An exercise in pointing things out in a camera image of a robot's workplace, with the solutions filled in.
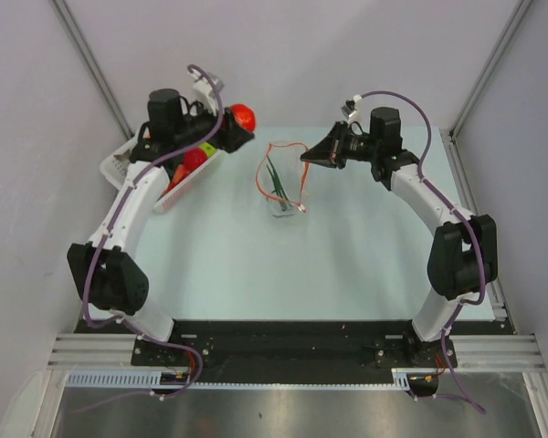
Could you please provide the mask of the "green scallion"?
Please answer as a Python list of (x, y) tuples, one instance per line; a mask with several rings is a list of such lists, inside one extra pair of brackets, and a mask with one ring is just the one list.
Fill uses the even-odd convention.
[(291, 209), (292, 204), (290, 203), (290, 200), (286, 192), (284, 191), (279, 174), (276, 171), (272, 160), (270, 158), (267, 158), (267, 160), (268, 160), (267, 170), (269, 172), (269, 176), (273, 184), (272, 193), (275, 194), (277, 198), (279, 198), (279, 206), (281, 211), (287, 212)]

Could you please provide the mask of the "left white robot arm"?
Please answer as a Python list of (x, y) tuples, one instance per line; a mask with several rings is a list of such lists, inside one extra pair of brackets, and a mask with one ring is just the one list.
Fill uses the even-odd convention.
[(126, 174), (110, 210), (87, 243), (67, 252), (86, 322), (103, 325), (93, 318), (93, 308), (110, 313), (112, 321), (154, 339), (151, 352), (166, 365), (182, 358), (184, 343), (171, 334), (172, 318), (150, 299), (150, 282), (135, 251), (155, 206), (193, 173), (186, 167), (192, 152), (210, 146), (233, 153), (254, 139), (253, 110), (241, 103), (222, 107), (219, 101), (211, 91), (196, 92), (193, 101), (175, 89), (151, 92), (148, 119), (127, 149)]

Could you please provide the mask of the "red tomato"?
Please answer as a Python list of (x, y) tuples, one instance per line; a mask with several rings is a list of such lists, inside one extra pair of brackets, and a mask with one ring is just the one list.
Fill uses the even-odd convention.
[(256, 116), (254, 111), (243, 103), (236, 103), (230, 106), (234, 118), (239, 126), (249, 132), (253, 132), (256, 128)]

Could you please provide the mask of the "clear orange zip top bag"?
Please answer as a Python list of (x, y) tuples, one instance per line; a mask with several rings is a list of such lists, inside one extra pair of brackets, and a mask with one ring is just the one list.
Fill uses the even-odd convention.
[[(298, 214), (306, 214), (307, 207), (303, 201), (308, 181), (310, 165), (302, 162), (300, 156), (310, 148), (298, 141), (272, 141), (268, 144), (255, 174), (255, 185), (260, 195), (266, 200), (269, 213), (276, 219), (286, 219)], [(273, 184), (267, 170), (270, 158), (279, 174), (282, 186), (292, 207), (282, 212), (279, 198), (273, 191)]]

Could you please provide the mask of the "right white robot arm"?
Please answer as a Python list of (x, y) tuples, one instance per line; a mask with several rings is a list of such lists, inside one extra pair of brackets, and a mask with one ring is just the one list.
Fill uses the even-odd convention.
[(403, 146), (397, 109), (370, 114), (368, 131), (353, 132), (345, 121), (301, 160), (331, 169), (349, 161), (367, 162), (375, 181), (403, 200), (433, 236), (427, 262), (430, 291), (407, 324), (397, 352), (414, 366), (447, 355), (447, 339), (460, 311), (480, 305), (498, 275), (497, 226), (491, 216), (453, 204), (422, 171), (421, 161)]

